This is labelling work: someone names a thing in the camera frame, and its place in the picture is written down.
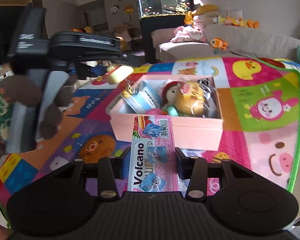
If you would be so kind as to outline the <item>hand in brown glove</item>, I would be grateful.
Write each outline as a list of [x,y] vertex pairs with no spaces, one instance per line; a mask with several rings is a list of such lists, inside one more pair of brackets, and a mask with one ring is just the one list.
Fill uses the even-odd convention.
[[52,139],[70,105],[77,75],[33,70],[0,81],[0,158],[32,151],[39,140]]

